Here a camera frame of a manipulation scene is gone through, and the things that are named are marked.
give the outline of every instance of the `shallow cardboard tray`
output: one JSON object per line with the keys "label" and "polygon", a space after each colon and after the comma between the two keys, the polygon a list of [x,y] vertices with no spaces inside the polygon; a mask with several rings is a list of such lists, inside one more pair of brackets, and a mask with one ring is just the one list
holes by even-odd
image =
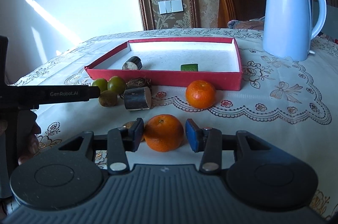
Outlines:
{"label": "shallow cardboard tray", "polygon": [[[132,56],[140,70],[122,70]],[[182,72],[182,64],[198,64],[198,72]],[[217,90],[239,91],[242,67],[236,40],[228,37],[170,37],[129,40],[85,66],[95,80],[120,76],[125,81],[143,77],[152,85],[187,87],[205,80]]]}

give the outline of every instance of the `light switch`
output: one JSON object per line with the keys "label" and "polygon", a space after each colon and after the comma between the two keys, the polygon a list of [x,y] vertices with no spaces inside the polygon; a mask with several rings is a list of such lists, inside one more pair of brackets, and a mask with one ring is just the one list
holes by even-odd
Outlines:
{"label": "light switch", "polygon": [[159,13],[160,14],[166,14],[166,2],[165,1],[159,1],[158,2],[158,8],[159,8]]}
{"label": "light switch", "polygon": [[183,11],[182,0],[171,0],[172,12]]}
{"label": "light switch", "polygon": [[172,10],[171,10],[171,1],[167,0],[167,1],[165,1],[165,3],[166,3],[167,14],[170,14],[172,12]]}

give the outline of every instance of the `tablecloth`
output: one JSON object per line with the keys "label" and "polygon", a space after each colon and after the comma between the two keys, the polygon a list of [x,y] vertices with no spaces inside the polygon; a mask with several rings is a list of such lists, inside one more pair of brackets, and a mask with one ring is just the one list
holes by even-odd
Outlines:
{"label": "tablecloth", "polygon": [[[262,31],[230,29],[167,29],[99,36],[66,51],[15,85],[90,85],[84,70],[95,59],[127,40],[175,36],[223,36],[237,40],[244,71],[240,91],[217,91],[217,103],[206,110],[190,107],[185,88],[154,86],[153,108],[128,112],[118,105],[104,108],[97,99],[88,102],[42,105],[36,110],[42,134],[39,152],[86,130],[105,134],[141,117],[146,122],[157,114],[172,114],[182,124],[192,118],[200,127],[212,126],[226,134],[247,130],[309,163],[319,177],[311,207],[326,219],[338,210],[338,45],[322,38],[312,41],[315,55],[302,62],[269,55],[262,49]],[[199,165],[202,153],[191,151],[188,143],[175,151],[158,153],[142,142],[138,151],[127,153],[134,163]],[[234,162],[223,152],[223,168]],[[105,168],[106,153],[96,155]]]}

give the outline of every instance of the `blue kettle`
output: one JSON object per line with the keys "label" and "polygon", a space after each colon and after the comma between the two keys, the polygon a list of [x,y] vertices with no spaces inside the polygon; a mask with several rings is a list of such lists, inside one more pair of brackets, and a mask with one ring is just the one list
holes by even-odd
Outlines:
{"label": "blue kettle", "polygon": [[326,0],[318,2],[319,17],[312,28],[310,0],[266,0],[263,49],[279,58],[305,60],[326,19]]}

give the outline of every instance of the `kettle handle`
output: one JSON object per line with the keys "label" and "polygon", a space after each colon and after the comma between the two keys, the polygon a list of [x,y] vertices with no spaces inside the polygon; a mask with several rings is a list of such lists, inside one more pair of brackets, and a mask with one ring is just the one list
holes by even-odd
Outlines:
{"label": "kettle handle", "polygon": [[326,0],[318,0],[319,1],[319,16],[316,25],[312,29],[311,32],[311,40],[317,36],[317,34],[321,31],[324,26],[326,20]]}

